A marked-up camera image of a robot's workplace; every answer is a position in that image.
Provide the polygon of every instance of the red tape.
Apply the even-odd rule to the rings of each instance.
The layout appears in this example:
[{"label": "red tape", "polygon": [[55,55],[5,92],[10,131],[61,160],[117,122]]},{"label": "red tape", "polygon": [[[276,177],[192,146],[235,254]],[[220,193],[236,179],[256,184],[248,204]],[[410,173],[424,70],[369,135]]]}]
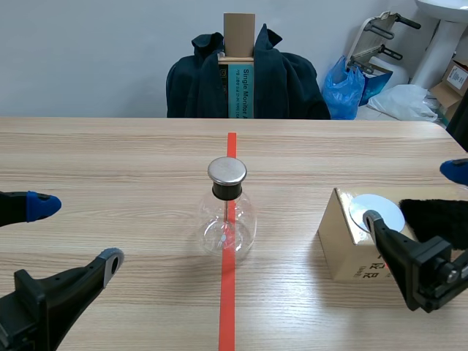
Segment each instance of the red tape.
[{"label": "red tape", "polygon": [[[227,156],[237,157],[236,133],[227,135]],[[224,226],[218,351],[235,351],[235,201],[227,203],[227,220],[232,225]]]}]

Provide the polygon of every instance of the glass bottle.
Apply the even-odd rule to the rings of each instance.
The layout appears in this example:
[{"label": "glass bottle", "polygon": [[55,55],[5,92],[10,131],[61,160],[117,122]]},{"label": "glass bottle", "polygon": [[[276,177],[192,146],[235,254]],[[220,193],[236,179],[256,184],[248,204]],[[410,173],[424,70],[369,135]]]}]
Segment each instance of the glass bottle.
[{"label": "glass bottle", "polygon": [[215,159],[208,166],[213,188],[198,208],[198,235],[200,245],[211,254],[230,248],[242,257],[254,243],[257,214],[242,191],[246,175],[245,164],[232,157]]}]

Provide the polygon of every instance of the white label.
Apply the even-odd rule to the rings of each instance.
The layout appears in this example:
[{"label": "white label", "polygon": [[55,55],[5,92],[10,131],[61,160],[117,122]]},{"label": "white label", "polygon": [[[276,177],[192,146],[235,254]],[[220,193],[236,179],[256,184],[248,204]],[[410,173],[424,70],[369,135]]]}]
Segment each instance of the white label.
[{"label": "white label", "polygon": [[466,73],[460,67],[454,66],[447,77],[447,82],[449,82],[459,90],[461,89],[467,78],[468,73]]}]

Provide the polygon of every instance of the wood grain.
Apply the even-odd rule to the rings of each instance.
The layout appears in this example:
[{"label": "wood grain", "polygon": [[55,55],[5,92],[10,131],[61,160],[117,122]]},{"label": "wood grain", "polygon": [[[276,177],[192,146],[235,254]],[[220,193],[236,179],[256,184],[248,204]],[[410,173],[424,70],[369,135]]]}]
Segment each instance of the wood grain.
[{"label": "wood grain", "polygon": [[193,233],[208,163],[238,133],[257,239],[238,265],[237,350],[460,350],[468,293],[432,314],[393,282],[331,281],[317,228],[334,186],[446,186],[465,153],[417,122],[0,118],[0,190],[57,195],[54,217],[1,229],[0,295],[117,246],[126,262],[60,350],[217,350],[218,258]]}]

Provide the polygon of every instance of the metal lid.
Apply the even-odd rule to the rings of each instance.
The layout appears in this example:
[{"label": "metal lid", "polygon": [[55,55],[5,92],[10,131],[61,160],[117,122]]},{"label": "metal lid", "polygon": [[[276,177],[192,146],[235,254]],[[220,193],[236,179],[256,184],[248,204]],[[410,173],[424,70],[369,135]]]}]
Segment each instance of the metal lid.
[{"label": "metal lid", "polygon": [[246,165],[233,157],[220,157],[208,166],[208,176],[215,184],[234,186],[247,176]]}]

